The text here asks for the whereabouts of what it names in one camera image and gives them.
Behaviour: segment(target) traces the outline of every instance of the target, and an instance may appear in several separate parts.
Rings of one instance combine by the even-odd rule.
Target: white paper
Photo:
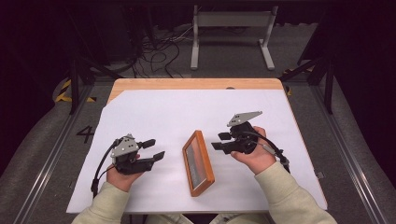
[[[107,105],[86,157],[67,213],[79,213],[92,203],[91,183],[97,166],[116,138],[131,133],[137,142],[156,139],[154,147],[139,150],[141,158],[165,151],[132,185],[126,213],[260,212],[268,202],[245,164],[214,150],[218,133],[234,114],[262,111],[249,122],[266,130],[284,149],[290,171],[318,205],[327,209],[304,141],[282,90],[147,90],[124,91]],[[195,130],[204,135],[215,183],[199,197],[190,196],[181,149]],[[108,156],[101,173],[111,163]],[[102,177],[99,188],[105,181]]]

